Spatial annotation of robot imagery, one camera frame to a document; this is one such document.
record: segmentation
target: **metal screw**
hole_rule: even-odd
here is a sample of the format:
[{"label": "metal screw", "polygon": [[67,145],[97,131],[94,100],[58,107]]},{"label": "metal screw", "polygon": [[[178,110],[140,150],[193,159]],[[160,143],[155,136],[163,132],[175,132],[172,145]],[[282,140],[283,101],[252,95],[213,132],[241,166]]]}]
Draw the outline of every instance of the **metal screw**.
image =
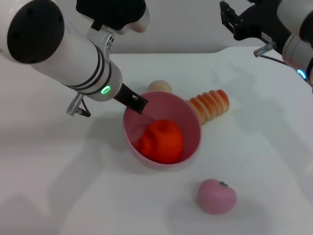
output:
[{"label": "metal screw", "polygon": [[107,49],[111,50],[111,48],[112,48],[112,43],[111,42],[107,42]]},{"label": "metal screw", "polygon": [[268,51],[270,51],[270,50],[273,50],[273,49],[276,49],[276,48],[277,48],[277,45],[276,45],[276,43],[273,41],[273,42],[271,42],[271,43],[265,45],[264,47],[261,47],[261,48],[255,50],[255,51],[253,52],[253,54],[254,54],[255,57],[259,57],[259,56],[265,54],[266,52],[268,52]]},{"label": "metal screw", "polygon": [[82,99],[84,98],[83,94],[77,93],[75,99],[71,102],[69,107],[67,108],[67,114],[74,116],[74,114],[77,112],[80,103],[82,102]]}]

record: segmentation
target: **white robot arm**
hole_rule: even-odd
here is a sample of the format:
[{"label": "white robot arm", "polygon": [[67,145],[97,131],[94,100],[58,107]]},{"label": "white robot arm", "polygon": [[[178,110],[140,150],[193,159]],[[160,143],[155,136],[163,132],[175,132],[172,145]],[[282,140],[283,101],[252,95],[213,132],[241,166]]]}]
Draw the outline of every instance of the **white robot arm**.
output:
[{"label": "white robot arm", "polygon": [[222,23],[234,39],[259,38],[267,45],[256,57],[274,49],[283,60],[313,86],[313,1],[248,0],[254,3],[241,15],[220,2]]},{"label": "white robot arm", "polygon": [[[115,33],[143,32],[149,25],[145,1],[131,2],[137,11],[129,8],[127,0],[78,0],[77,10],[94,19],[84,36],[64,19],[52,0],[1,0],[0,54],[77,91],[67,111],[70,115],[88,116],[79,109],[84,96],[96,101],[114,98],[141,113],[148,101],[123,84],[119,68],[110,61]],[[104,5],[110,9],[107,16],[102,16]],[[114,12],[128,17],[113,18],[110,14]]]}]

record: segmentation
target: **pink toy fruit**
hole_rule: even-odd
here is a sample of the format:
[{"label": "pink toy fruit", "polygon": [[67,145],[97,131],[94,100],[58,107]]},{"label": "pink toy fruit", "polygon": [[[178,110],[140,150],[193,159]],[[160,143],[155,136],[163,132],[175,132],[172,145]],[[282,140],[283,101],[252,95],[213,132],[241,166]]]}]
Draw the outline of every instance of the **pink toy fruit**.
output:
[{"label": "pink toy fruit", "polygon": [[237,202],[235,190],[218,180],[204,181],[198,192],[200,207],[209,214],[224,214],[234,208]]}]

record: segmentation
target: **orange toy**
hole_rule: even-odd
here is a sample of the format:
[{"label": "orange toy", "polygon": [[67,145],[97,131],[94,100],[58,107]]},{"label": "orange toy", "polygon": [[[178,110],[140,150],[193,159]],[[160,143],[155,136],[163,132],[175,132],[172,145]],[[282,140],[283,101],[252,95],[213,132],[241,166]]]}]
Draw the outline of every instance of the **orange toy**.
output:
[{"label": "orange toy", "polygon": [[156,163],[174,164],[182,158],[184,140],[174,121],[159,120],[150,124],[139,142],[133,145],[143,156]]},{"label": "orange toy", "polygon": [[205,92],[191,98],[188,103],[196,112],[202,125],[226,113],[229,109],[228,96],[222,90]]}]

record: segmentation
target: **white table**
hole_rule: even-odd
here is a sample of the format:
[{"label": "white table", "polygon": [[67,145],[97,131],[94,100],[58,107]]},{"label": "white table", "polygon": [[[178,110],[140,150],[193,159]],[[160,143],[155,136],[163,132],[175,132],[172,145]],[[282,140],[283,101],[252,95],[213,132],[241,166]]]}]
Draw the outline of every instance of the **white table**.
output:
[{"label": "white table", "polygon": [[[74,91],[0,58],[0,234],[311,235],[312,90],[254,49],[112,56],[136,92],[163,79],[185,99],[229,95],[229,112],[203,127],[199,157],[177,172],[131,155],[117,101],[86,99],[92,116],[70,117]],[[236,190],[230,213],[197,206],[210,178]]]}]

